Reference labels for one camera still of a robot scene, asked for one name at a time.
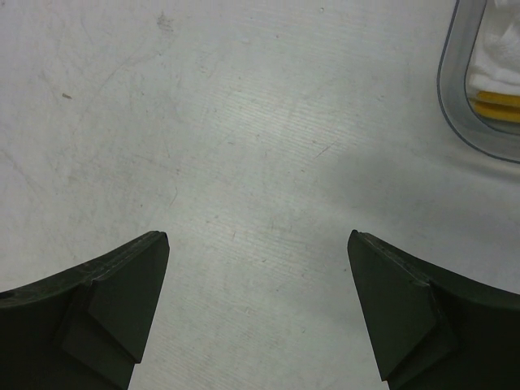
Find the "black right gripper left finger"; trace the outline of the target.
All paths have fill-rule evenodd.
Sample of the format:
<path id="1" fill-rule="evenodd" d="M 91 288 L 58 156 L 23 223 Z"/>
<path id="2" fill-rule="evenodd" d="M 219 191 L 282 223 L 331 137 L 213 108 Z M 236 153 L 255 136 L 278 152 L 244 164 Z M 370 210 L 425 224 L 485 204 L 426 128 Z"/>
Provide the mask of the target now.
<path id="1" fill-rule="evenodd" d="M 126 389 L 141 363 L 167 270 L 152 231 L 1 294 L 3 389 Z"/>

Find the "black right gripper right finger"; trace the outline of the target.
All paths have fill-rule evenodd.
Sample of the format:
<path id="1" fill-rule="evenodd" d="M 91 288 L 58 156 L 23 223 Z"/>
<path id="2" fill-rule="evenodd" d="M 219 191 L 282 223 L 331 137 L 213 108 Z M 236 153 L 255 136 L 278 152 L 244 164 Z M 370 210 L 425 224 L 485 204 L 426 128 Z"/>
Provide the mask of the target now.
<path id="1" fill-rule="evenodd" d="M 517 389 L 519 296 L 352 231 L 348 256 L 391 389 Z"/>

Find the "white towels pile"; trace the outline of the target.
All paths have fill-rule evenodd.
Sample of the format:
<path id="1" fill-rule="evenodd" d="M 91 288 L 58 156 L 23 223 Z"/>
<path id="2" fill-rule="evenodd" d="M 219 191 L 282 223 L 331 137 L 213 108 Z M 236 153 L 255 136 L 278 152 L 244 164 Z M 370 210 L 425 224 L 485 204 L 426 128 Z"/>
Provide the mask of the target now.
<path id="1" fill-rule="evenodd" d="M 488 1 L 479 26 L 467 84 L 470 92 L 519 95 L 519 2 Z"/>

